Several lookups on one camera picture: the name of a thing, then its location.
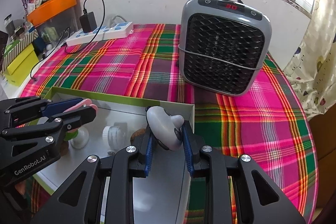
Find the green cap white stand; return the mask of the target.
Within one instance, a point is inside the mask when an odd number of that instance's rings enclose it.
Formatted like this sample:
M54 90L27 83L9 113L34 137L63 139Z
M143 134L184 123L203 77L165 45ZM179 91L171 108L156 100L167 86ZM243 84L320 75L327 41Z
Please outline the green cap white stand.
M84 148L89 141L89 132L82 126L66 133L64 141L69 141L74 149Z

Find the brown walnut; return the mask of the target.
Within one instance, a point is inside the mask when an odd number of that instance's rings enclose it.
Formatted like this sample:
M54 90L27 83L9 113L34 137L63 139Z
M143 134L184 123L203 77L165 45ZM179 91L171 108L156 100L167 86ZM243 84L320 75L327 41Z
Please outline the brown walnut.
M145 133L145 131L146 131L146 128L141 128L141 129L137 130L136 132L134 132L130 137L130 143L133 144L134 141L135 141L135 138L143 135Z

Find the white grey handheld device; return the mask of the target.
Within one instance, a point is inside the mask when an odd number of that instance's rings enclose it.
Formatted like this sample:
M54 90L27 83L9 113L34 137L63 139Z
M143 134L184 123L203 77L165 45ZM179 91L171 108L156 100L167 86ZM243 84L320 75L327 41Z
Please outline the white grey handheld device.
M181 115L169 115L161 106L149 107L147 123L159 145L170 151L179 150L182 145L181 127L185 119Z

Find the yellow shoe box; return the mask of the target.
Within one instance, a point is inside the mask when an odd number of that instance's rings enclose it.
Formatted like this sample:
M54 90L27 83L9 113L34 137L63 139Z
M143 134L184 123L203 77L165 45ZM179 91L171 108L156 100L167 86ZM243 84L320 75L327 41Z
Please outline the yellow shoe box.
M38 61L34 46L29 44L6 68L4 75L7 81L14 86L21 86Z

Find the striped grey box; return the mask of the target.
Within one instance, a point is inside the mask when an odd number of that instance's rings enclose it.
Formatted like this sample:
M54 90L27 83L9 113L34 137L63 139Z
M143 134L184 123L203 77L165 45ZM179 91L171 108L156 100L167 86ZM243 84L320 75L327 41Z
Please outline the striped grey box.
M25 49L27 48L37 37L37 30L28 33L24 38L16 40L12 43L8 50L5 51L2 61L2 70L3 73L7 67L13 62L13 60Z

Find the plaid pink green blanket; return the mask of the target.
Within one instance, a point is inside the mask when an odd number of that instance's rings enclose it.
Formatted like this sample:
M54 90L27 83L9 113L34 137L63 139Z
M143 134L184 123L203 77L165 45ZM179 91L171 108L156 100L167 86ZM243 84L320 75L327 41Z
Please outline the plaid pink green blanket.
M227 97L184 82L178 68L180 27L136 25L125 39L84 51L60 48L29 80L22 96L52 86L195 106L195 133L225 155L250 155L311 223L318 164L302 106L271 55L243 96Z

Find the green white cardboard box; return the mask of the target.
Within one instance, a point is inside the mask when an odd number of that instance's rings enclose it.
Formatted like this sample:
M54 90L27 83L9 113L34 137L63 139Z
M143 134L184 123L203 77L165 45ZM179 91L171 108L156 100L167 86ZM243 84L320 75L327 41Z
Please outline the green white cardboard box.
M33 223L182 223L189 197L190 175L183 149L159 146L146 121L154 107L172 117L181 115L194 127L191 104L52 87L55 102L81 97L98 108L85 125L88 144L71 148L60 160L38 172L52 189ZM136 130L146 132L131 140Z

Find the glass jar black lid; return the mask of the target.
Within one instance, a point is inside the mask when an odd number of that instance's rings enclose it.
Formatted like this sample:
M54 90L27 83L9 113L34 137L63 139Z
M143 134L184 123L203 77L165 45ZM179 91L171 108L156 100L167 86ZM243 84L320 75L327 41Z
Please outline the glass jar black lid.
M11 14L5 17L4 25L5 25L6 32L9 34L9 36L13 36L15 34L15 25L13 23Z

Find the black power adapter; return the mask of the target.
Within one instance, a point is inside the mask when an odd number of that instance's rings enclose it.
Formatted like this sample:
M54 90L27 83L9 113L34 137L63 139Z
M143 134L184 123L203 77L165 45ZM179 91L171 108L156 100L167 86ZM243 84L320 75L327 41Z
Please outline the black power adapter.
M87 9L83 9L83 15L79 18L81 28L85 34L93 32L97 28L96 18L94 12L88 12Z

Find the white blue power strip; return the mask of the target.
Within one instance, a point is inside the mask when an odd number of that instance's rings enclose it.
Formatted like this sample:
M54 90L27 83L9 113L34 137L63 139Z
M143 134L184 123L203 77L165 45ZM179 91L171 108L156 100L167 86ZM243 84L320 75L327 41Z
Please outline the white blue power strip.
M96 30L87 34L80 29L66 40L66 44L68 47L71 47L79 44L86 44L90 41L99 42L103 40L127 38L132 33L133 23L122 22L114 25L113 27L102 26L100 30L96 28Z

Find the orange storage bin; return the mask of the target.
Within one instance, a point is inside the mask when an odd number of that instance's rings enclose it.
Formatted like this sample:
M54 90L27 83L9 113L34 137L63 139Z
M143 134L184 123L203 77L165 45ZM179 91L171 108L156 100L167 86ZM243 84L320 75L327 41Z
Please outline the orange storage bin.
M37 27L76 4L76 0L49 0L32 11L27 16L27 21Z

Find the cream patterned curtain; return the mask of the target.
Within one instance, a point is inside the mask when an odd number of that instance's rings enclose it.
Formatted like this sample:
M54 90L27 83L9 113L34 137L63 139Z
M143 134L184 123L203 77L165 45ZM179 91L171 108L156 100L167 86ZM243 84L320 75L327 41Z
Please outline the cream patterned curtain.
M335 0L315 0L311 20L284 69L307 119L335 105Z

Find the grey black space heater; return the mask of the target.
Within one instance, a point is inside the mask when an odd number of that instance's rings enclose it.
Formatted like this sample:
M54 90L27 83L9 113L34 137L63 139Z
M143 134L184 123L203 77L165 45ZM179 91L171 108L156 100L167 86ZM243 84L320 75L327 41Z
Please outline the grey black space heater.
M179 72L194 86L241 96L261 71L271 36L268 17L242 0L188 0L182 10Z

